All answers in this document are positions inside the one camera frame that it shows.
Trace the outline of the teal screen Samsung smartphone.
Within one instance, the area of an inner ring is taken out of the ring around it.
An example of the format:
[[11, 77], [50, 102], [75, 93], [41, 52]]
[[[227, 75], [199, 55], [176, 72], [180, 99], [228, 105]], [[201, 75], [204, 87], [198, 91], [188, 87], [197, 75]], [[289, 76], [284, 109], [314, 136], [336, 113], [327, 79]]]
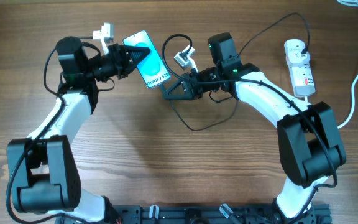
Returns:
[[166, 66], [145, 30], [124, 38], [123, 43], [128, 46], [149, 48], [150, 53], [137, 66], [147, 88], [153, 88], [170, 79]]

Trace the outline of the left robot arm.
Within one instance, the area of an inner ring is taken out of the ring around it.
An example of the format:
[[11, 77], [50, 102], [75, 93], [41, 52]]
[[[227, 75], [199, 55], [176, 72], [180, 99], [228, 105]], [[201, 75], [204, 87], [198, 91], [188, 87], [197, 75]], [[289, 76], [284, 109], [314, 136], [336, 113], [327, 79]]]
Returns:
[[112, 44], [90, 58], [87, 47], [89, 43], [79, 37], [57, 42], [53, 53], [62, 72], [53, 92], [55, 106], [33, 133], [7, 145], [6, 209], [14, 221], [19, 220], [20, 213], [39, 214], [42, 222], [123, 221], [107, 197], [82, 188], [71, 144], [96, 108], [98, 82], [127, 77], [149, 56], [150, 49]]

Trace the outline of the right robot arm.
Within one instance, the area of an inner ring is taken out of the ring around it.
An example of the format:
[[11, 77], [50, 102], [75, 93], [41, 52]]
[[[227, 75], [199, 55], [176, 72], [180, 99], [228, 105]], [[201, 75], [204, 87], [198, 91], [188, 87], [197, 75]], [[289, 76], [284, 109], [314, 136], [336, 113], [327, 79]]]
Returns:
[[243, 64], [230, 33], [208, 39], [214, 66], [191, 69], [169, 88], [161, 86], [169, 102], [195, 100], [222, 90], [251, 105], [277, 129], [279, 156], [287, 176], [273, 201], [270, 223], [296, 223], [310, 215], [320, 188], [337, 186], [337, 169], [346, 153], [334, 113], [324, 102], [312, 105], [292, 97], [270, 82], [258, 67]]

